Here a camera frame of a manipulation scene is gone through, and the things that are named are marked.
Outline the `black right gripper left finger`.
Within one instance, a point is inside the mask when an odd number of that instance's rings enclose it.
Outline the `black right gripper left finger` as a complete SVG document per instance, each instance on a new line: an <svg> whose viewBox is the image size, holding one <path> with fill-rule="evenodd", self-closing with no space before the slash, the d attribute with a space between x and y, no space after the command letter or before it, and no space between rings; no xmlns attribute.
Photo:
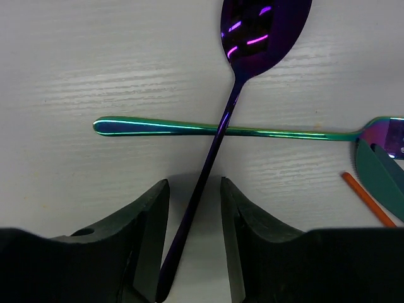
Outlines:
<svg viewBox="0 0 404 303"><path fill-rule="evenodd" d="M1 301L153 302L169 198L163 179L69 236L1 229Z"/></svg>

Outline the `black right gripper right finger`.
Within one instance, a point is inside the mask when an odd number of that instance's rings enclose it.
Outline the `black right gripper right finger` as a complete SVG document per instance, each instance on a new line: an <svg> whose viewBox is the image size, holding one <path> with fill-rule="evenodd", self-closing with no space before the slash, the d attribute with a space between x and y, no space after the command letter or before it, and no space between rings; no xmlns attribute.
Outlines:
<svg viewBox="0 0 404 303"><path fill-rule="evenodd" d="M403 229L303 232L220 183L232 302L402 302Z"/></svg>

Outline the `purple metal spoon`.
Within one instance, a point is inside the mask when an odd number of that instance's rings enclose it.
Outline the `purple metal spoon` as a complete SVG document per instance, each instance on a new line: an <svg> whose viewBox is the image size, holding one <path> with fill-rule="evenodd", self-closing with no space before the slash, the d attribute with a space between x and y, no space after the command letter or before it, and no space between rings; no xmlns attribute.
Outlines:
<svg viewBox="0 0 404 303"><path fill-rule="evenodd" d="M223 2L221 42L235 81L181 224L160 269L156 302L164 302L172 288L196 210L242 87L288 54L306 24L311 4L311 1L301 0Z"/></svg>

